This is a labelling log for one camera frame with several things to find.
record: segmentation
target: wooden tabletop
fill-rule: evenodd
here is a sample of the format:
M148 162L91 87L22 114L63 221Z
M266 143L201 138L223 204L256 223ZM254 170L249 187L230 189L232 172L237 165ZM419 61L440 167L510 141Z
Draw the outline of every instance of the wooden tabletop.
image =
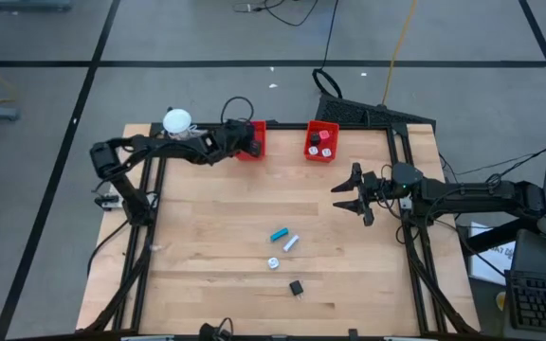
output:
M149 129L127 125L124 135ZM332 206L356 196L330 192L348 178L353 162L377 175L390 163L385 133L341 131L330 164L304 159L304 131L267 131L266 138L260 162L233 158L210 167L168 160L140 332L197 334L203 323L218 325L229 316L236 334L347 335L355 328L360 335L417 335L406 250L394 237L399 222L372 205L374 225L365 227L361 217ZM410 125L409 141L416 167L443 179L431 127ZM141 167L129 173L135 185L140 173ZM120 210L104 213L99 241L124 220ZM453 224L451 217L443 220ZM283 227L300 236L288 253L282 250L288 237L269 241ZM429 235L442 291L478 329L457 234L437 224ZM94 259L78 328L117 290L128 237L129 228ZM267 266L271 257L281 263L275 271ZM304 289L301 300L288 287L294 280ZM428 326L435 330L423 288ZM134 297L128 297L125 326Z

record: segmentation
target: gray floor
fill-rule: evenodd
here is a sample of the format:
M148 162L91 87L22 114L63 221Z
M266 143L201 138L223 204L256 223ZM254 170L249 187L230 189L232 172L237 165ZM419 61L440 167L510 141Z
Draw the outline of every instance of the gray floor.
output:
M77 0L68 13L0 13L0 61L89 61L110 0ZM303 27L266 13L240 14L230 0L122 0L104 60L318 60L334 4L320 0ZM311 2L288 2L280 13L299 19ZM546 2L531 0L546 37ZM330 45L332 60L387 60L410 0L341 1ZM518 1L422 0L401 60L542 61ZM8 337L72 332L101 212L87 151L117 136L124 124L153 122L168 106L195 121L215 121L224 101L250 98L256 118L305 122L319 92L308 67L100 68L86 102L63 178ZM347 99L380 102L387 69L327 69ZM27 242L86 69L0 68L19 89L22 118L0 122L0 311ZM269 88L275 83L277 88ZM0 86L0 98L5 95ZM546 68L397 68L388 106L437 119L440 151L465 171L546 146ZM510 179L542 184L545 157ZM487 172L462 178L485 179ZM473 217L498 224L502 215ZM487 295L482 300L489 303ZM485 311L478 310L482 317Z

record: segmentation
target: white paper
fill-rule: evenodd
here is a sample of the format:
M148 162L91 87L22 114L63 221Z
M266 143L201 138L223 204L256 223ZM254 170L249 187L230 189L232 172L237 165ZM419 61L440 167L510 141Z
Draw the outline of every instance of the white paper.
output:
M488 227L482 224L477 224L475 222L471 223L473 227ZM480 233L486 232L488 229L483 228L472 228L471 236L477 236ZM515 242L508 242L507 244L495 246L487 251L481 252L480 256L496 266L497 269L501 270L510 270L511 269L511 260L513 259L513 251L516 248ZM492 269L488 264L484 263L477 256L471 256L471 277L491 281L500 285L505 285L504 278L499 275L494 269Z

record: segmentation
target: blue marker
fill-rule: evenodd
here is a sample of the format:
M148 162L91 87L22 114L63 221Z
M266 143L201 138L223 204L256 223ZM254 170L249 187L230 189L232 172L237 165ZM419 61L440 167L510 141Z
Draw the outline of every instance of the blue marker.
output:
M273 235L271 235L271 241L274 242L278 240L279 238L285 236L286 234L288 234L288 229L284 227L281 230L275 232Z

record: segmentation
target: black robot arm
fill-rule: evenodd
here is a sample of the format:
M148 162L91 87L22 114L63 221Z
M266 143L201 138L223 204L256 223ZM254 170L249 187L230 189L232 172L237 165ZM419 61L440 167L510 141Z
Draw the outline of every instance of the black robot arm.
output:
M428 179L406 163L392 167L391 180L379 179L373 171L362 174L353 163L349 180L332 188L332 192L357 188L357 199L334 203L334 206L364 215L364 225L374 222L371 202L403 200L411 206L408 220L413 224L433 224L447 213L506 212L518 218L538 220L546 214L542 188L522 181L495 183L445 184Z
M123 162L118 148L130 152ZM227 157L246 152L261 154L261 143L254 139L254 126L229 119L220 127L186 140L135 135L94 144L90 150L94 170L102 182L111 182L123 199L130 224L147 224L153 211L146 194L136 189L126 173L148 157L180 158L196 165L213 165Z

